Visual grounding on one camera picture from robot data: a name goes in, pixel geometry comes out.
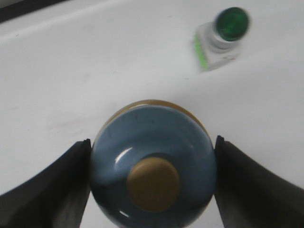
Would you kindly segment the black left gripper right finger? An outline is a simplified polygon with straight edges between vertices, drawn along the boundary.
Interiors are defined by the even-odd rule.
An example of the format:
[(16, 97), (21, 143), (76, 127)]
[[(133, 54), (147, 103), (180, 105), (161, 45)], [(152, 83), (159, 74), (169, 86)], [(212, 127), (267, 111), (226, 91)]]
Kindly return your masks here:
[(302, 228), (304, 190), (218, 136), (215, 199), (226, 228)]

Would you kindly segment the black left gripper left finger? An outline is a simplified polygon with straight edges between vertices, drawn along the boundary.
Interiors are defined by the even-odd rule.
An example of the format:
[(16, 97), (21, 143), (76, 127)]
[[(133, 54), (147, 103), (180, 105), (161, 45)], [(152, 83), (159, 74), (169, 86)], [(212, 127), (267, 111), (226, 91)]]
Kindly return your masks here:
[(0, 197), (2, 228), (78, 228), (89, 187), (91, 142), (76, 142), (39, 174)]

